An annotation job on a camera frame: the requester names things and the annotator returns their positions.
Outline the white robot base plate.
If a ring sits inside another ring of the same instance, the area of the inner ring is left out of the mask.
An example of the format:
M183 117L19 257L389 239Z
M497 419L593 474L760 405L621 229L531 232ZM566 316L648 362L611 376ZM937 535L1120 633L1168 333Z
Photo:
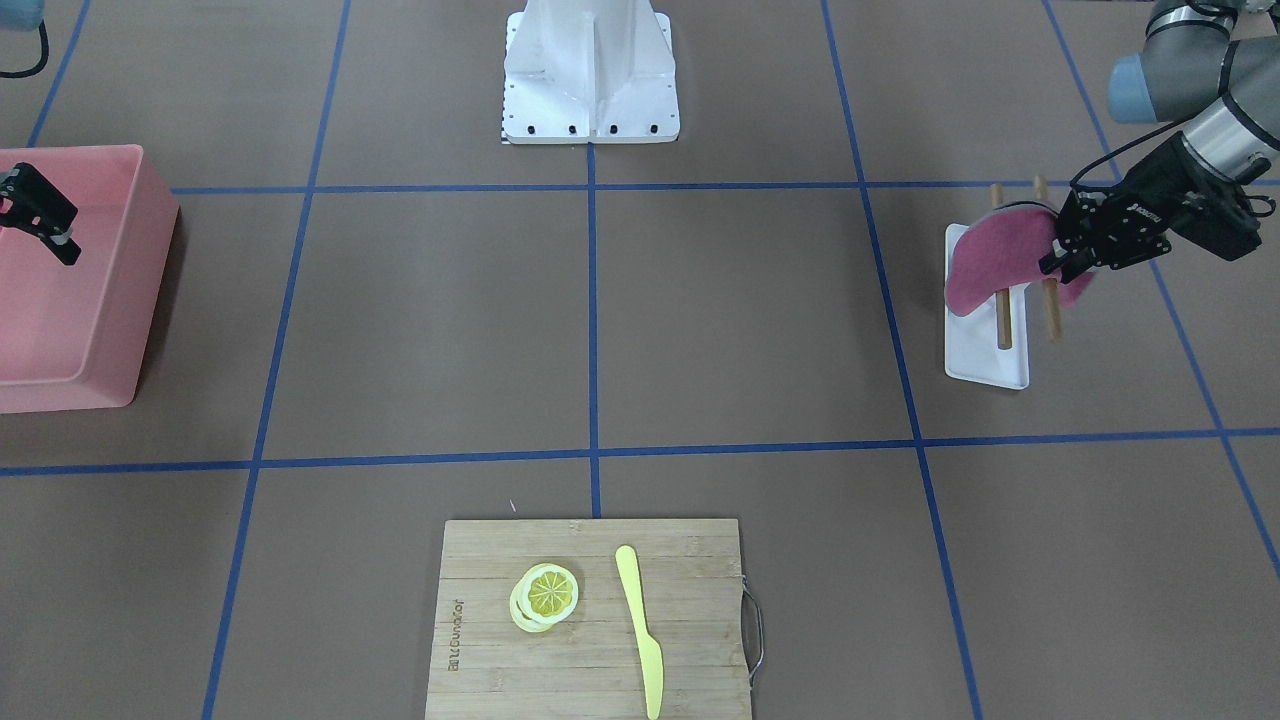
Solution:
M680 137L672 24L652 3L529 1L507 17L504 41L504 142Z

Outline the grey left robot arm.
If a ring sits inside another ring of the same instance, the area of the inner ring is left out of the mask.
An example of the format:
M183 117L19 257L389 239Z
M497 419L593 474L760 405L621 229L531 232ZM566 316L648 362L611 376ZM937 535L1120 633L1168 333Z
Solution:
M1158 1L1143 49L1108 81L1117 123L1158 145L1110 187L1071 181L1039 272L1064 284L1170 251L1178 234L1226 261L1257 250L1276 208L1245 187L1277 165L1277 37L1235 40L1242 1Z

